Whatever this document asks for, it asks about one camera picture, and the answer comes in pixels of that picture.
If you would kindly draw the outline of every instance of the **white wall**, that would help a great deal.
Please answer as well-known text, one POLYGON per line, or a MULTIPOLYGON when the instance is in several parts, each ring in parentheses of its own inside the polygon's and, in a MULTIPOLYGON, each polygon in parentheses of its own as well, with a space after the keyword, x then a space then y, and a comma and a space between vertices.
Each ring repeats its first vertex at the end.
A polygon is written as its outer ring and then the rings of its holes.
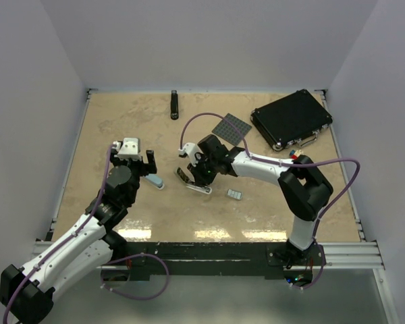
POLYGON ((0 273, 47 231, 83 101, 42 4, 0 0, 0 273))
POLYGON ((377 0, 41 0, 95 88, 327 88, 377 0))
POLYGON ((362 162, 358 212, 405 323, 405 0, 378 2, 328 95, 342 154, 362 162))

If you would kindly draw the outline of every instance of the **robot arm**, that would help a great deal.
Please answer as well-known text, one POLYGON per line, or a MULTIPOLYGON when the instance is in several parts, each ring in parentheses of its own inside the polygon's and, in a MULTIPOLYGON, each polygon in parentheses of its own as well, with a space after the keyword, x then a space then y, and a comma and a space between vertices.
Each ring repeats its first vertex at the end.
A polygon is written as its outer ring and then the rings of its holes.
POLYGON ((294 214, 294 224, 291 236, 288 238, 290 250, 289 259, 300 257, 313 243, 313 232, 318 214, 328 203, 333 187, 316 167, 293 168, 282 164, 312 163, 307 156, 298 159, 274 159, 260 155, 265 161, 251 159, 243 148, 233 147, 228 150, 214 135, 203 138, 198 145, 187 143, 179 150, 180 157, 189 157, 191 163, 188 170, 194 176, 197 186, 208 186, 213 182, 217 173, 235 177, 248 177, 278 185, 290 210, 294 214))
POLYGON ((58 241, 22 267, 10 265, 1 274, 0 301, 8 305, 16 288, 26 284, 16 295, 10 311, 24 324, 40 323, 54 302, 74 283, 99 265, 126 254, 126 240, 113 228, 128 214, 140 187, 140 177, 156 173, 153 151, 147 151, 148 163, 140 156, 140 140, 125 138, 114 142, 109 157, 114 168, 105 182, 101 203, 86 225, 76 232, 95 206, 94 199, 79 220, 58 241), (41 260, 54 251, 43 264, 41 260), (36 269, 29 278, 28 274, 36 269))

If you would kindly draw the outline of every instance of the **cable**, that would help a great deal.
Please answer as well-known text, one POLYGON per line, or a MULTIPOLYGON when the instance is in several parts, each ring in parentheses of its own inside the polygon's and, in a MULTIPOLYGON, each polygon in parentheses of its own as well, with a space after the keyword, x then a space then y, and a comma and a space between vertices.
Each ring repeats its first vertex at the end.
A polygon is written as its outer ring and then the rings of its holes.
MULTIPOLYGON (((111 155, 111 149, 113 148, 113 145, 110 145, 107 151, 107 158, 105 161, 105 170, 103 172, 103 179, 102 179, 102 185, 101 189, 99 190, 96 202, 94 203, 93 209, 90 212, 90 215, 87 217, 87 219, 76 229, 76 233, 78 234, 81 232, 81 230, 84 228, 84 226, 90 221, 90 219, 93 217, 95 214, 95 211, 97 210, 97 207, 100 205, 101 200, 102 200, 102 195, 103 191, 105 190, 105 184, 107 183, 107 177, 108 177, 108 169, 109 169, 109 158, 111 155)), ((21 283, 18 285, 18 287, 15 289, 15 292, 13 292, 11 298, 9 299, 9 302, 7 303, 5 313, 3 315, 3 324, 7 324, 7 317, 9 316, 9 312, 11 310, 12 304, 15 302, 16 296, 20 293, 21 289, 24 287, 26 282, 34 275, 35 272, 41 269, 41 266, 45 264, 45 262, 52 256, 54 253, 56 253, 61 247, 63 247, 65 244, 67 244, 72 238, 75 236, 69 235, 67 238, 65 238, 63 241, 61 241, 55 248, 53 248, 49 253, 47 253, 38 263, 37 267, 33 267, 33 269, 28 273, 28 275, 21 281, 21 283)))
POLYGON ((321 268, 319 269, 319 272, 317 274, 317 276, 315 277, 314 280, 312 280, 312 282, 308 285, 305 285, 304 287, 297 287, 300 289, 307 289, 310 288, 311 286, 313 286, 321 277, 321 275, 323 274, 323 268, 324 268, 324 264, 325 264, 325 255, 324 255, 324 250, 323 248, 317 243, 317 239, 315 238, 315 236, 317 235, 317 231, 318 231, 318 227, 319 224, 321 222, 321 218, 323 218, 324 214, 340 199, 340 197, 345 194, 345 192, 348 191, 348 189, 351 187, 352 183, 355 181, 355 179, 357 178, 358 172, 360 171, 360 162, 358 162, 356 159, 353 158, 337 158, 337 159, 330 159, 330 160, 326 160, 326 161, 322 161, 322 162, 317 162, 317 163, 307 163, 307 164, 294 164, 294 163, 280 163, 278 161, 274 161, 274 160, 268 160, 268 159, 264 159, 262 157, 256 157, 254 155, 251 155, 248 149, 248 143, 246 142, 246 140, 244 139, 244 136, 242 135, 242 133, 240 133, 240 131, 237 129, 237 127, 235 127, 235 125, 233 125, 230 121, 226 120, 226 118, 224 118, 223 116, 217 114, 217 113, 199 113, 197 115, 195 115, 194 117, 190 118, 188 120, 188 122, 184 125, 183 130, 182 130, 182 134, 180 136, 180 149, 183 149, 183 138, 184 138, 184 132, 186 131, 186 128, 189 126, 190 122, 200 116, 204 116, 204 115, 209 115, 209 116, 215 116, 218 117, 220 119, 222 119, 223 121, 227 122, 233 129, 234 131, 237 133, 237 135, 239 135, 243 141, 243 145, 244 145, 244 151, 246 152, 246 155, 251 159, 251 160, 255 160, 255 161, 260 161, 263 163, 269 163, 269 164, 273 164, 273 165, 278 165, 278 166, 284 166, 284 167, 296 167, 299 169, 304 169, 304 168, 308 168, 308 167, 320 167, 323 165, 329 165, 329 164, 333 164, 333 163, 341 163, 341 162, 353 162, 356 165, 356 169, 354 170, 354 173, 352 174, 352 177, 350 179, 350 181, 348 181, 348 183, 345 185, 345 188, 342 189, 339 194, 337 194, 337 196, 335 198, 333 198, 333 200, 319 213, 317 220, 315 221, 315 226, 314 226, 314 230, 313 230, 313 239, 314 239, 314 243, 318 246, 318 249, 321 253, 321 258, 322 258, 322 263, 321 263, 321 268))
POLYGON ((150 299, 156 298, 157 296, 162 294, 167 289, 168 284, 169 284, 169 271, 168 271, 168 267, 165 264, 165 262, 162 261, 162 259, 160 259, 159 257, 157 257, 157 256, 155 256, 153 254, 146 254, 146 253, 134 254, 134 255, 130 255, 130 256, 127 256, 127 257, 122 258, 122 259, 110 261, 106 265, 113 265, 115 263, 119 263, 119 262, 122 262, 122 261, 127 261, 127 260, 130 260, 130 259, 140 258, 140 257, 149 257, 149 258, 155 259, 155 260, 159 261, 162 264, 163 268, 165 269, 165 273, 166 273, 166 276, 167 276, 167 278, 165 280, 165 284, 163 285, 162 289, 160 289, 156 294, 153 294, 153 295, 147 296, 147 297, 140 297, 140 296, 134 296, 134 295, 128 294, 126 292, 120 292, 119 290, 116 290, 114 288, 109 287, 105 283, 105 281, 103 280, 102 276, 101 276, 101 283, 102 283, 101 288, 106 288, 107 290, 109 290, 110 292, 113 292, 114 294, 129 298, 129 299, 135 299, 135 300, 150 300, 150 299))

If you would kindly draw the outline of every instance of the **wooden board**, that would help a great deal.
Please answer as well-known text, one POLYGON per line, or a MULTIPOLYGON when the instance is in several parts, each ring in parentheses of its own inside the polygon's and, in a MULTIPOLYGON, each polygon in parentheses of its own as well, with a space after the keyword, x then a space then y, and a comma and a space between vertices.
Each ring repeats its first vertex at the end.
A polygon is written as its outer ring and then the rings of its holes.
MULTIPOLYGON (((250 123, 250 112, 286 94, 269 93, 185 93, 179 94, 180 118, 169 117, 170 94, 93 94, 82 127, 76 154, 67 181, 53 239, 74 224, 96 196, 104 168, 107 146, 114 140, 139 137, 142 152, 153 149, 158 175, 165 189, 158 190, 141 180, 136 203, 116 227, 127 240, 149 241, 276 241, 291 232, 293 216, 281 190, 273 184, 248 178, 218 175, 209 196, 187 189, 173 174, 187 159, 178 157, 180 133, 195 114, 231 113, 250 123), (228 189, 241 191, 243 199, 226 196, 228 189)), ((184 142, 195 142, 211 133, 216 117, 200 117, 188 128, 184 142)), ((274 153, 255 127, 246 136, 251 152, 270 157, 288 157, 290 150, 274 153)), ((337 157, 330 130, 304 149, 313 161, 337 157)), ((339 165, 321 168, 335 193, 344 186, 339 165)), ((324 242, 359 241, 352 207, 347 195, 327 212, 319 228, 324 242)))

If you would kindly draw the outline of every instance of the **black case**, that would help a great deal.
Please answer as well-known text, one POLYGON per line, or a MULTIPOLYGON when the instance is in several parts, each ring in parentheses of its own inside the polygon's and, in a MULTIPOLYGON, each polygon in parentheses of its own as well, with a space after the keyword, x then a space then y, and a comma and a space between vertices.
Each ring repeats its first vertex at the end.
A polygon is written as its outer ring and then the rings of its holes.
POLYGON ((333 122, 331 115, 303 89, 255 109, 250 120, 276 152, 293 144, 304 147, 333 122))

